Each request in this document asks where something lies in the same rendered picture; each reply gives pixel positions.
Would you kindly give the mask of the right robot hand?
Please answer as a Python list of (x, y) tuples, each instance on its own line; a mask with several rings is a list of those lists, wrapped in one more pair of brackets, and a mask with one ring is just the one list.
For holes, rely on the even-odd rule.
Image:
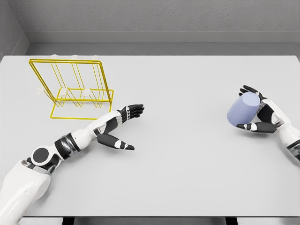
[(252, 92), (260, 98), (260, 105), (256, 114), (260, 122), (237, 124), (236, 127), (257, 133), (275, 133), (281, 125), (291, 122), (273, 101), (264, 97), (256, 89), (244, 85), (243, 89), (240, 89), (239, 96), (241, 97), (248, 92)]

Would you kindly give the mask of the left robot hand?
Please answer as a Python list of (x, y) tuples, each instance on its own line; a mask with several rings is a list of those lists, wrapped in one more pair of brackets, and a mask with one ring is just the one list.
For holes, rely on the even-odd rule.
[(132, 118), (138, 118), (143, 113), (144, 107), (139, 105), (127, 105), (121, 110), (111, 111), (100, 117), (90, 125), (88, 129), (93, 132), (97, 141), (114, 149), (134, 150), (134, 146), (128, 145), (119, 138), (110, 135), (110, 132), (119, 125)]

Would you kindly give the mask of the lavender blue cup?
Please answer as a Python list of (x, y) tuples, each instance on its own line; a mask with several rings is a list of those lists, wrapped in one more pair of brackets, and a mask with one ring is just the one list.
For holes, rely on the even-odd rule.
[(260, 102), (257, 94), (252, 92), (242, 94), (228, 111), (227, 120), (233, 126), (250, 123), (256, 115)]

